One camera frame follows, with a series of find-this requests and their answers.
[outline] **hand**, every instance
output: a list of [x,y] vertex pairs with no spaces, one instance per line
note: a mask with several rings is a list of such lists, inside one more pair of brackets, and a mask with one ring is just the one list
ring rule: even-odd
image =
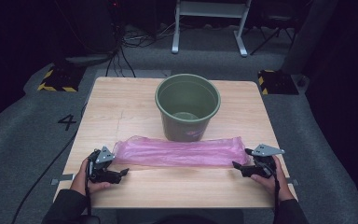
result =
[[[274,159],[276,167],[277,167],[276,172],[277,172],[279,185],[281,187],[281,189],[279,190],[279,195],[278,195],[279,201],[281,202],[281,201],[285,201],[285,200],[289,200],[289,199],[294,199],[295,197],[293,196],[292,192],[290,191],[289,187],[287,186],[287,181],[286,181],[286,177],[284,176],[284,173],[282,170],[281,162],[279,161],[278,157],[276,157],[276,156],[272,156],[272,158]],[[275,193],[274,176],[271,176],[269,179],[266,179],[260,175],[252,175],[251,178],[255,182],[262,185],[264,187],[264,189],[266,189],[266,191],[269,194],[274,195],[274,193]]]
[[[77,175],[75,176],[74,181],[72,182],[71,185],[71,189],[75,190],[81,194],[83,194],[84,196],[86,196],[86,168],[87,168],[87,162],[88,160],[85,159],[83,160],[83,162],[81,163],[80,166],[80,170],[77,173]],[[102,183],[92,183],[91,181],[89,181],[88,183],[89,185],[89,193],[93,193],[93,192],[97,192],[101,189],[107,189],[110,187],[110,183],[108,182],[102,182]]]

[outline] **black curtain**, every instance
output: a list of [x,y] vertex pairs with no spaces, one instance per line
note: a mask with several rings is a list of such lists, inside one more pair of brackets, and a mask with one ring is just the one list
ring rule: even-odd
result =
[[304,73],[312,113],[358,188],[358,1],[338,3]]

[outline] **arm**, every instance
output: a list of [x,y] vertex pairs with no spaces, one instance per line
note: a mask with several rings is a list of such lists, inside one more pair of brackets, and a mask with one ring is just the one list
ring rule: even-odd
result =
[[[293,196],[292,192],[290,191],[287,185],[286,177],[284,176],[282,166],[278,157],[273,156],[273,159],[277,167],[276,172],[277,172],[278,181],[280,183],[280,190],[278,194],[278,200],[280,206],[279,206],[278,214],[275,217],[276,224],[309,223],[304,215],[303,210],[298,204],[298,201]],[[269,194],[274,195],[275,179],[273,176],[271,176],[269,179],[266,179],[264,177],[261,177],[260,175],[252,175],[251,178],[255,182],[262,185]]]
[[[57,195],[54,204],[45,214],[42,224],[63,224],[78,223],[81,214],[87,207],[88,199],[86,197],[86,167],[87,160],[83,160],[80,170],[77,173],[70,189],[62,189]],[[89,192],[93,193],[101,189],[110,187],[110,183],[92,183],[89,182]]]

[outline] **black chair leg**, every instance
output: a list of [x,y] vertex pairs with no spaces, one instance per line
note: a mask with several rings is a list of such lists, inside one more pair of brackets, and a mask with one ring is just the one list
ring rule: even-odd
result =
[[261,45],[259,45],[254,51],[252,51],[251,55],[254,55],[256,51],[258,51],[259,49],[261,49],[267,42],[269,42],[269,40],[274,37],[275,35],[277,35],[280,32],[281,29],[277,29],[272,35],[270,35],[263,43],[261,43]]

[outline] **person's left hand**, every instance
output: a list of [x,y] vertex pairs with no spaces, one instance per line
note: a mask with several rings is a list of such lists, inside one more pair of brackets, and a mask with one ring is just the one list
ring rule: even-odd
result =
[[[88,160],[85,159],[83,160],[83,162],[81,163],[80,166],[80,170],[77,173],[77,175],[74,178],[74,181],[72,182],[71,185],[71,189],[75,190],[81,194],[83,194],[84,196],[86,196],[86,168],[87,168],[87,162]],[[92,183],[91,181],[89,181],[88,183],[89,185],[89,193],[93,193],[93,192],[97,192],[101,189],[107,189],[111,186],[110,183],[108,182],[102,182],[102,183]]]

